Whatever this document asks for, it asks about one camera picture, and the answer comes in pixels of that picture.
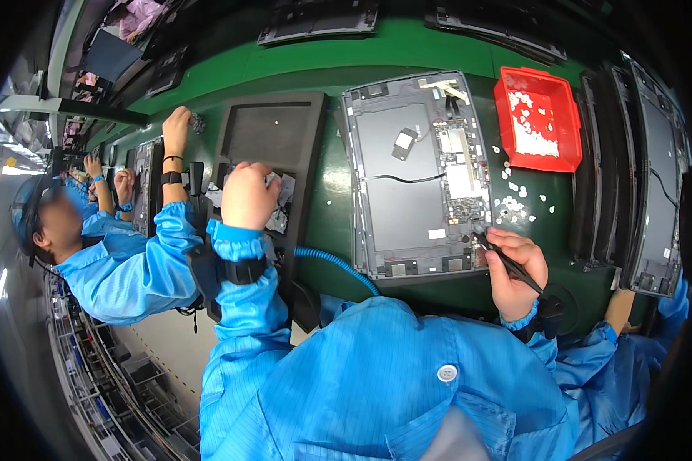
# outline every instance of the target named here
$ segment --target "worker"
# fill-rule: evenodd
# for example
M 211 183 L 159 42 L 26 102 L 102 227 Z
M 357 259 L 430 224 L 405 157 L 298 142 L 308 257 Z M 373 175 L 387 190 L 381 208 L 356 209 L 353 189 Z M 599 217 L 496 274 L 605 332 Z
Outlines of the worker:
M 97 196 L 95 195 L 95 183 L 90 184 L 87 191 L 88 201 L 82 206 L 82 220 L 87 221 L 89 217 L 94 215 L 100 210 L 100 206 L 97 204 Z
M 105 18 L 105 25 L 120 27 L 119 38 L 132 43 L 156 18 L 166 11 L 164 5 L 153 0 L 119 0 Z
M 270 171 L 244 161 L 223 188 L 221 221 L 207 228 L 223 266 L 266 264 L 262 230 L 280 187 L 265 185 Z M 547 265 L 530 239 L 489 228 L 487 240 L 545 287 Z M 510 278 L 496 252 L 486 259 L 501 325 L 416 317 L 402 301 L 372 297 L 342 302 L 294 349 L 276 269 L 266 266 L 248 285 L 223 278 L 218 344 L 202 377 L 201 458 L 571 456 L 584 391 L 569 394 L 557 382 L 556 338 L 532 322 L 538 294 Z M 585 423 L 605 410 L 593 408 Z
M 190 111 L 180 107 L 162 125 L 163 173 L 182 171 L 190 117 Z M 100 162 L 86 157 L 85 167 L 95 180 L 100 212 L 112 216 Z M 121 205 L 130 194 L 124 195 L 119 186 L 129 181 L 116 180 Z M 154 217 L 152 238 L 133 230 L 83 235 L 82 216 L 63 188 L 47 185 L 46 177 L 36 176 L 21 186 L 11 209 L 13 226 L 26 252 L 53 264 L 87 313 L 111 325 L 129 325 L 152 313 L 193 304 L 199 293 L 185 253 L 202 240 L 190 223 L 193 208 L 181 182 L 161 186 L 164 206 Z
M 604 320 L 584 338 L 561 341 L 554 379 L 579 402 L 579 436 L 574 453 L 639 423 L 656 397 L 665 357 L 681 340 L 689 314 L 689 284 L 680 275 L 673 298 L 658 301 L 654 337 L 627 334 L 634 291 L 617 290 Z
M 89 161 L 91 161 L 90 157 L 85 157 L 85 163 L 87 164 Z M 128 231 L 133 230 L 133 225 L 131 224 L 133 214 L 130 211 L 130 200 L 133 197 L 133 185 L 135 184 L 135 180 L 135 175 L 127 168 L 120 170 L 113 177 L 113 183 L 116 193 L 118 194 L 120 206 L 120 209 L 115 215 L 109 214 L 106 210 L 99 209 L 98 206 L 94 207 L 94 209 L 96 209 L 95 213 L 89 214 L 93 209 L 93 191 L 96 189 L 96 184 L 93 182 L 92 186 L 89 188 L 91 201 L 83 207 L 83 237 L 105 236 L 112 232 L 128 234 Z

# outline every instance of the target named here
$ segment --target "ceiling light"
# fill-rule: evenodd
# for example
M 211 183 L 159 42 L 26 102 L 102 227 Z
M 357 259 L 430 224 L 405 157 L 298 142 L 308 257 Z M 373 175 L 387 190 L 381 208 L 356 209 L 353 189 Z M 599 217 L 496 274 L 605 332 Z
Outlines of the ceiling light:
M 3 274 L 0 275 L 0 300 L 3 299 L 5 293 L 5 279 L 8 278 L 8 268 L 3 269 Z

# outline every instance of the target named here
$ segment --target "factory floor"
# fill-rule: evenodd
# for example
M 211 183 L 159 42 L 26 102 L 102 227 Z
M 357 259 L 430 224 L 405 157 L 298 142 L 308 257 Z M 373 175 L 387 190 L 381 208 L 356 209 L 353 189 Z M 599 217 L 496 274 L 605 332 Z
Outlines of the factory floor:
M 215 322 L 204 311 L 193 317 L 168 310 L 145 318 L 134 325 L 113 327 L 118 340 L 133 354 L 146 352 L 166 372 L 166 382 L 188 415 L 198 412 L 202 375 L 210 350 L 218 343 Z M 292 325 L 290 343 L 297 346 L 307 335 L 296 323 Z

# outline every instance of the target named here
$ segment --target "hand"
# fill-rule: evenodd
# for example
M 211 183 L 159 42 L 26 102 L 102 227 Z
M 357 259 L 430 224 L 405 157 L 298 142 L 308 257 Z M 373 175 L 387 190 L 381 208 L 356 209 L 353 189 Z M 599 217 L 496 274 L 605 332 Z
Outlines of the hand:
M 124 168 L 113 177 L 116 193 L 118 194 L 118 204 L 125 205 L 133 198 L 133 185 L 136 183 L 136 175 L 128 168 Z
M 487 229 L 487 241 L 500 247 L 507 257 L 522 265 L 541 289 L 546 287 L 548 266 L 541 248 L 530 238 L 490 227 Z M 522 280 L 511 278 L 496 252 L 485 253 L 485 258 L 489 264 L 492 300 L 502 318 L 506 322 L 515 322 L 527 316 L 538 293 Z
M 161 126 L 161 132 L 164 134 L 165 157 L 182 156 L 187 144 L 187 126 L 192 116 L 193 113 L 188 108 L 179 106 Z
M 264 230 L 282 189 L 282 181 L 264 182 L 271 168 L 242 161 L 226 181 L 221 194 L 223 224 L 240 229 Z
M 102 174 L 102 165 L 100 159 L 92 155 L 85 156 L 85 171 L 91 178 L 96 178 Z
M 137 30 L 136 32 L 131 32 L 130 35 L 129 35 L 128 37 L 125 38 L 125 41 L 126 41 L 127 43 L 132 43 L 133 40 L 136 39 L 136 37 L 138 36 L 139 33 L 140 33 L 140 32 L 138 32 L 138 30 Z

